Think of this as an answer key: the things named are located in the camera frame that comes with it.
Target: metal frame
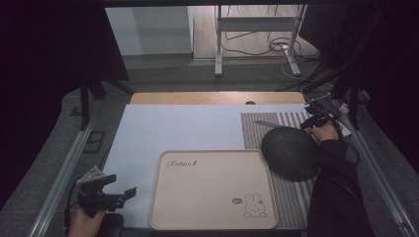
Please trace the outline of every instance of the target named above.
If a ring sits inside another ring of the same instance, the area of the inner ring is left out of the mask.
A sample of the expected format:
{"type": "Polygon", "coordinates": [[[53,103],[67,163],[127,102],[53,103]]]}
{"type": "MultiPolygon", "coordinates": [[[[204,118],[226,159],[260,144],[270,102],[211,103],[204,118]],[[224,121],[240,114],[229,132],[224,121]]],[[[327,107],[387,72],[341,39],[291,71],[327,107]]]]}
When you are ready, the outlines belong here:
{"type": "Polygon", "coordinates": [[[222,32],[292,32],[289,45],[283,45],[283,49],[293,71],[293,76],[300,76],[301,72],[295,62],[293,45],[298,35],[305,7],[306,5],[301,5],[296,17],[222,18],[221,5],[218,5],[218,15],[216,18],[215,76],[222,75],[222,32]]]}
{"type": "Polygon", "coordinates": [[[96,102],[92,107],[93,113],[91,119],[87,122],[85,129],[78,132],[77,137],[75,138],[73,145],[64,160],[61,170],[59,171],[28,236],[32,237],[45,235],[52,217],[55,214],[55,210],[58,207],[59,201],[64,194],[71,175],[73,174],[80,154],[83,151],[84,144],[89,138],[89,134],[95,123],[96,114],[100,108],[100,104],[97,104],[99,103],[96,102]]]}
{"type": "Polygon", "coordinates": [[[360,153],[364,158],[365,164],[368,170],[370,171],[370,174],[374,182],[377,185],[378,191],[381,194],[382,199],[387,204],[388,210],[392,214],[396,225],[400,229],[400,232],[403,236],[418,236],[418,232],[416,231],[415,227],[410,221],[410,217],[404,209],[403,204],[392,189],[385,175],[382,173],[382,170],[378,165],[377,158],[370,150],[363,136],[360,134],[359,131],[354,129],[347,116],[342,116],[342,118],[344,124],[350,127],[354,140],[357,143],[357,147],[360,149],[360,153]]]}

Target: human arm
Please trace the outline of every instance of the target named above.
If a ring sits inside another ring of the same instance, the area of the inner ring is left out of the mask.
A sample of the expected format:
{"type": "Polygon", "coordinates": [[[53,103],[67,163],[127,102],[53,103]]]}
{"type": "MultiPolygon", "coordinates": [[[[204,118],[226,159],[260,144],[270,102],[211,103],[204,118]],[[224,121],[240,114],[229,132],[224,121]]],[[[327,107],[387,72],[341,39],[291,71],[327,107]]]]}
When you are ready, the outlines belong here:
{"type": "Polygon", "coordinates": [[[375,236],[363,205],[358,174],[346,160],[347,144],[333,124],[310,130],[321,151],[307,217],[307,236],[375,236]]]}
{"type": "Polygon", "coordinates": [[[79,207],[73,218],[67,237],[96,237],[105,214],[106,212],[104,210],[99,210],[91,218],[86,210],[79,207]]]}

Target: gray floor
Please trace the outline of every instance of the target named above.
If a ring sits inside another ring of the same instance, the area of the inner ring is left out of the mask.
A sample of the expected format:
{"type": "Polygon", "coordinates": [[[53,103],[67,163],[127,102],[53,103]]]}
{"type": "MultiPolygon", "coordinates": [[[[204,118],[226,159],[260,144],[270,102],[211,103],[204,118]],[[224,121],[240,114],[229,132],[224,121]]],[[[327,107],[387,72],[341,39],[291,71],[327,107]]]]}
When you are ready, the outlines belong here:
{"type": "MultiPolygon", "coordinates": [[[[172,91],[275,91],[279,87],[295,83],[285,75],[281,59],[228,60],[224,62],[222,77],[213,76],[212,61],[194,61],[188,56],[126,57],[129,82],[124,82],[137,92],[172,91]]],[[[317,62],[300,63],[303,77],[315,68],[317,62]]],[[[285,72],[290,73],[288,65],[285,72]]],[[[112,146],[129,95],[103,83],[108,96],[97,103],[100,106],[93,131],[105,132],[104,140],[96,153],[84,152],[73,172],[73,182],[95,165],[100,165],[112,146]]],[[[330,90],[324,85],[315,92],[319,95],[330,90]]],[[[45,143],[33,167],[15,190],[0,212],[2,236],[26,236],[43,205],[52,183],[73,143],[81,125],[81,117],[72,116],[73,108],[80,106],[79,92],[74,91],[62,100],[62,112],[55,129],[45,143]]],[[[361,133],[377,157],[416,228],[419,226],[419,178],[400,152],[382,133],[368,113],[360,108],[361,133]]],[[[85,151],[94,150],[98,144],[88,144],[85,151]]],[[[365,206],[377,236],[401,236],[377,186],[362,161],[358,167],[365,206]]],[[[61,200],[46,236],[62,236],[64,201],[61,200]]],[[[123,236],[145,236],[147,231],[125,230],[123,236]]]]}

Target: white table surface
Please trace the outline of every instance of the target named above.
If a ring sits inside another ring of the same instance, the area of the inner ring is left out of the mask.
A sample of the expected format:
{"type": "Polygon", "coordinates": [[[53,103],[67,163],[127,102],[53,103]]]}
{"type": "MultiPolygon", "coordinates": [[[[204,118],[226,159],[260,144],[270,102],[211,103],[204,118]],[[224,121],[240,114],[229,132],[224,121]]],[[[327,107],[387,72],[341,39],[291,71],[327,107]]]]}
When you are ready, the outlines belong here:
{"type": "Polygon", "coordinates": [[[137,187],[123,209],[125,227],[150,228],[148,219],[161,154],[168,150],[244,149],[241,113],[304,112],[296,105],[127,105],[104,173],[117,181],[106,194],[137,187]]]}

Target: metal rail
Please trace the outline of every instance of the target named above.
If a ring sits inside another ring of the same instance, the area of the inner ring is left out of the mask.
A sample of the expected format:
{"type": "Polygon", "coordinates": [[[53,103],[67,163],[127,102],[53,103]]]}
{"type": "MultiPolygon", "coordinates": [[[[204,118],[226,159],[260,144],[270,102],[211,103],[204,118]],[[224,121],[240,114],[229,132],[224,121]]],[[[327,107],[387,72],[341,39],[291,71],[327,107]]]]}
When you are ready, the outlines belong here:
{"type": "Polygon", "coordinates": [[[67,187],[68,181],[71,178],[80,154],[83,151],[83,146],[93,128],[97,112],[100,108],[100,104],[98,104],[99,102],[96,102],[92,107],[93,113],[90,121],[86,125],[86,129],[78,132],[77,137],[75,138],[74,143],[71,146],[64,163],[62,164],[61,170],[59,171],[28,236],[41,237],[45,235],[55,210],[58,207],[59,201],[61,200],[65,188],[67,187]]]}
{"type": "Polygon", "coordinates": [[[346,116],[342,116],[344,123],[347,127],[350,127],[354,140],[356,141],[360,153],[365,158],[365,164],[370,171],[370,174],[377,185],[378,191],[380,192],[382,199],[387,204],[387,207],[393,216],[395,223],[400,229],[403,236],[408,237],[417,237],[418,232],[410,221],[410,217],[407,214],[406,210],[403,207],[400,199],[392,189],[390,183],[382,172],[381,168],[377,163],[377,159],[374,156],[373,152],[370,150],[366,141],[362,135],[352,127],[349,119],[346,116]]]}

